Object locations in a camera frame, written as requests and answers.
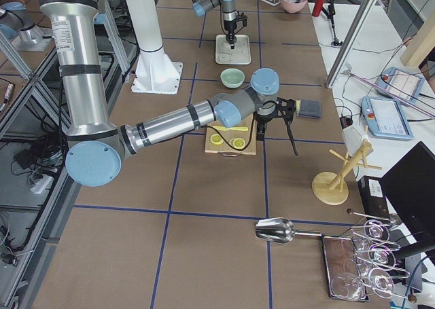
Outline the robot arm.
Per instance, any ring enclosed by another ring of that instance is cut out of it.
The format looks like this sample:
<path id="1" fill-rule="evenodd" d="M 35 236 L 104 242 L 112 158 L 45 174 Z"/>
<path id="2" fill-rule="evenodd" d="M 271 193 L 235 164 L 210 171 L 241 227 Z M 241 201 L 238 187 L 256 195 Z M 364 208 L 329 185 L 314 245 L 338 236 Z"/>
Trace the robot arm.
<path id="1" fill-rule="evenodd" d="M 217 7 L 221 9 L 223 20 L 223 31 L 225 41 L 231 49 L 235 49 L 237 36 L 240 31 L 237 30 L 237 23 L 241 22 L 242 27 L 247 26 L 247 16 L 237 10 L 236 0 L 191 0 L 192 9 L 198 17 L 204 16 L 207 12 L 214 10 Z"/>
<path id="2" fill-rule="evenodd" d="M 137 38 L 137 68 L 131 92 L 175 95 L 183 69 L 164 50 L 155 0 L 125 0 Z M 227 31 L 234 32 L 239 20 L 235 0 L 193 0 L 200 15 L 222 7 Z M 247 86 L 232 94 L 220 93 L 197 104 L 162 114 L 135 125 L 111 121 L 121 87 L 107 101 L 94 24 L 103 15 L 103 0 L 38 0 L 49 18 L 71 125 L 66 131 L 67 174 L 80 185 L 100 187 L 111 183 L 123 162 L 146 147 L 176 139 L 187 132 L 218 121 L 232 128 L 252 115 L 262 125 L 283 118 L 288 139 L 296 150 L 291 124 L 295 112 L 292 99 L 278 97 L 279 76 L 270 68 L 254 71 Z"/>

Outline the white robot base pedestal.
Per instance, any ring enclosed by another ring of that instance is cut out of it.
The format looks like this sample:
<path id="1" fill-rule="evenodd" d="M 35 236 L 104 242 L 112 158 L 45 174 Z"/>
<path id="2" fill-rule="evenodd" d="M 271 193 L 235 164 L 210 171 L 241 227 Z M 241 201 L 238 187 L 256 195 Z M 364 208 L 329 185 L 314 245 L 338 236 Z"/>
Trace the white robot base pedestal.
<path id="1" fill-rule="evenodd" d="M 126 0 L 139 46 L 132 91 L 177 94 L 183 64 L 172 62 L 164 50 L 155 0 Z"/>

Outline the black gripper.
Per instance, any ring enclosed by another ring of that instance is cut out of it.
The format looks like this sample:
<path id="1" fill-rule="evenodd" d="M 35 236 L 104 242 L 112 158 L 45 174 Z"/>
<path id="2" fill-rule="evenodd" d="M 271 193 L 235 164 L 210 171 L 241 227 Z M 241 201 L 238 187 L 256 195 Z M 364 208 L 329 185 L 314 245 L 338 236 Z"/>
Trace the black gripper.
<path id="1" fill-rule="evenodd" d="M 237 30 L 237 23 L 242 23 L 242 29 L 247 26 L 247 16 L 244 12 L 224 12 L 222 14 L 222 19 L 224 23 L 224 30 L 226 31 L 226 42 L 231 49 L 235 48 L 235 41 L 237 40 L 236 34 L 239 32 Z"/>
<path id="2" fill-rule="evenodd" d="M 259 111 L 255 112 L 255 120 L 257 121 L 256 140 L 264 141 L 267 122 L 273 119 L 282 118 L 285 121 L 286 131 L 292 145 L 294 155 L 298 156 L 294 135 L 291 129 L 291 123 L 293 122 L 295 113 L 295 100 L 277 97 L 275 101 L 266 101 L 263 105 L 264 107 L 262 109 L 271 109 L 271 112 L 267 114 L 260 114 Z"/>

